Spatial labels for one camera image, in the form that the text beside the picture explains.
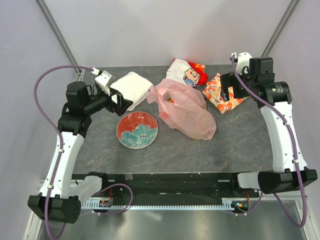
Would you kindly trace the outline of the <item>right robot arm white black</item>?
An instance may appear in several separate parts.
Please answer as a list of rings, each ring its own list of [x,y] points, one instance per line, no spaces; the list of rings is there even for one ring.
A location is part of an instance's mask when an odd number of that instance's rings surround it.
[[[288,84],[275,81],[273,59],[252,57],[247,52],[232,53],[233,71],[220,77],[221,97],[229,101],[252,97],[266,123],[272,148],[272,170],[242,172],[229,184],[235,197],[247,189],[258,189],[264,194],[297,191],[315,182],[317,171],[304,160],[297,140],[292,115],[292,96]]]

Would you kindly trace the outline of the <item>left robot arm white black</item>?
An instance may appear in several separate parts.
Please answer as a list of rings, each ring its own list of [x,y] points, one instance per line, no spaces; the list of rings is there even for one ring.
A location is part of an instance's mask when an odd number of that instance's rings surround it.
[[[98,87],[97,94],[89,94],[89,88],[80,81],[67,86],[67,102],[55,126],[57,143],[48,174],[39,193],[29,196],[27,202],[41,220],[73,224],[89,198],[104,197],[114,187],[106,173],[90,172],[71,188],[76,158],[92,123],[91,116],[102,109],[121,116],[133,104],[113,88],[103,91]]]

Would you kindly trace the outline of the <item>pink plastic bag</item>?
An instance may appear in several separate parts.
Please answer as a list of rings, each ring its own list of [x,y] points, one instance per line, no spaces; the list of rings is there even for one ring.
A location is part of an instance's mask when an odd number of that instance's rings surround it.
[[[194,140],[213,138],[217,124],[207,110],[202,93],[190,84],[164,78],[151,86],[146,97],[148,103],[157,103],[158,116],[172,129],[177,129]]]

